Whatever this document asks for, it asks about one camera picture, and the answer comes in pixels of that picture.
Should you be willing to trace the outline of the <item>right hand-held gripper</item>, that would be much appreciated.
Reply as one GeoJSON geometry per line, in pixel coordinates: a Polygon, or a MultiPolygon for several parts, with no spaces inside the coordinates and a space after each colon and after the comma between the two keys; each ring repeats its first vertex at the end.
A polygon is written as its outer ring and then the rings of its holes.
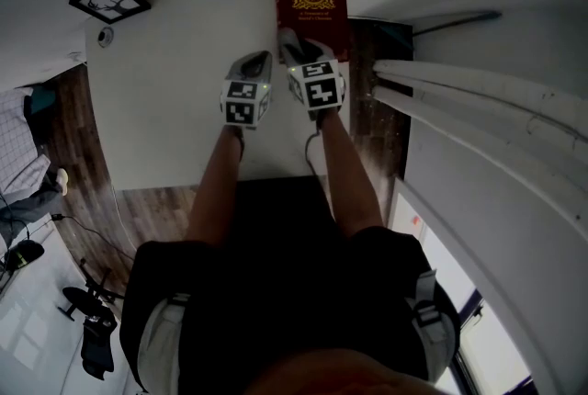
{"type": "Polygon", "coordinates": [[[300,48],[302,51],[292,44],[280,47],[284,63],[290,67],[290,91],[308,112],[340,108],[345,99],[345,79],[334,51],[314,39],[303,39],[300,48]]]}

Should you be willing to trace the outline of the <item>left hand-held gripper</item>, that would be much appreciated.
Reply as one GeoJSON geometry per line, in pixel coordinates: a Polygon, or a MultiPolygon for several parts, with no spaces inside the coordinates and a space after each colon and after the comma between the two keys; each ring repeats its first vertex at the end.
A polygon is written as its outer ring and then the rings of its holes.
{"type": "Polygon", "coordinates": [[[226,125],[257,129],[270,105],[272,61],[269,51],[257,51],[232,64],[220,94],[226,125]]]}

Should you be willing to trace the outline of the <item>person's right forearm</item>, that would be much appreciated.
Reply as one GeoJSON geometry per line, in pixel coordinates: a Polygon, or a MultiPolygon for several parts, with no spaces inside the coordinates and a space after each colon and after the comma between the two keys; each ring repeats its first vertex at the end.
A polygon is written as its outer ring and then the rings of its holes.
{"type": "Polygon", "coordinates": [[[348,238],[370,227],[382,227],[378,197],[335,108],[321,112],[320,127],[337,225],[348,238]]]}

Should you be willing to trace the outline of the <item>person's left forearm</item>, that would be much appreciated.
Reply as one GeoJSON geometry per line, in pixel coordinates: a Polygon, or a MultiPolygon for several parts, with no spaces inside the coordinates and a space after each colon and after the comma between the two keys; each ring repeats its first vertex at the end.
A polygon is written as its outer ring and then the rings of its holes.
{"type": "Polygon", "coordinates": [[[187,240],[215,246],[225,241],[232,223],[243,146],[242,130],[225,125],[198,185],[187,240]]]}

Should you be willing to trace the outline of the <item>dark teal seat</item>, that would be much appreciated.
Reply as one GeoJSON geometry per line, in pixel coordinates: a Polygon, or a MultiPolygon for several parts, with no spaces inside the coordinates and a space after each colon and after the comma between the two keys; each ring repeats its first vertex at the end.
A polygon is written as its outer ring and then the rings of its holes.
{"type": "Polygon", "coordinates": [[[56,100],[56,93],[51,85],[34,85],[32,89],[33,91],[30,95],[29,102],[30,115],[37,114],[42,110],[50,108],[54,105],[56,100]]]}

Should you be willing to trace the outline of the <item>person's black shirt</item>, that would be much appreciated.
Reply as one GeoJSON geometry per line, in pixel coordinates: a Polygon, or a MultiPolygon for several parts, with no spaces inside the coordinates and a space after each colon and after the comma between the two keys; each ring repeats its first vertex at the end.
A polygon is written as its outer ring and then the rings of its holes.
{"type": "Polygon", "coordinates": [[[221,245],[142,244],[119,336],[150,395],[242,395],[276,362],[315,350],[433,382],[459,332],[421,244],[384,227],[344,236],[305,176],[239,183],[221,245]]]}

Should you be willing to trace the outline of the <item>black office chair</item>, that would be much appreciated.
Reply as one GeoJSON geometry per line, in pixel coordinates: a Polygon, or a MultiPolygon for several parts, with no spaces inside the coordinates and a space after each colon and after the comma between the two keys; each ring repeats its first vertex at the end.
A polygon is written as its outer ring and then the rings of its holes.
{"type": "Polygon", "coordinates": [[[71,321],[74,319],[73,313],[75,310],[81,311],[88,318],[100,318],[107,315],[105,302],[113,304],[117,299],[124,300],[123,295],[105,287],[111,274],[109,267],[104,270],[100,282],[97,282],[85,268],[85,265],[86,260],[82,258],[79,268],[85,278],[85,289],[76,287],[62,289],[62,294],[70,302],[70,306],[67,310],[62,307],[59,307],[58,310],[71,321]]]}

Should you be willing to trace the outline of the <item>black rounded device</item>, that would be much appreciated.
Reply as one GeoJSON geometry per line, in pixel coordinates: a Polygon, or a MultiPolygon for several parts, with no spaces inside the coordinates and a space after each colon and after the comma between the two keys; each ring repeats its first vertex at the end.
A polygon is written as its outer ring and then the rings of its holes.
{"type": "Polygon", "coordinates": [[[19,242],[5,254],[5,269],[9,273],[31,264],[44,254],[44,248],[40,243],[31,239],[19,242]]]}

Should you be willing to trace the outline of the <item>black jacket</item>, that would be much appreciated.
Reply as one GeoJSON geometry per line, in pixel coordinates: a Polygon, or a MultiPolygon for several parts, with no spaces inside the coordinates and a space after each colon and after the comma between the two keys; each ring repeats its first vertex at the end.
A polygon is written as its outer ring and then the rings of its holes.
{"type": "Polygon", "coordinates": [[[109,310],[98,316],[86,317],[81,348],[82,366],[86,373],[99,380],[114,371],[111,334],[117,328],[114,314],[109,310]]]}

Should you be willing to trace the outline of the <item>white wall pipe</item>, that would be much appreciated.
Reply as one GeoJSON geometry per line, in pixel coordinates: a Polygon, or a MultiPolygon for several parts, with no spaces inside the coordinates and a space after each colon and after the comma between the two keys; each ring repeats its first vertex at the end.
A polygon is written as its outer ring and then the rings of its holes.
{"type": "Polygon", "coordinates": [[[375,68],[423,103],[533,154],[588,189],[588,100],[525,79],[436,64],[375,68]]]}
{"type": "Polygon", "coordinates": [[[432,62],[378,60],[378,77],[509,120],[537,120],[588,143],[588,99],[520,77],[432,62]]]}
{"type": "Polygon", "coordinates": [[[511,137],[487,131],[414,97],[380,85],[373,89],[373,96],[503,170],[550,205],[588,241],[588,192],[556,167],[525,150],[511,137]]]}

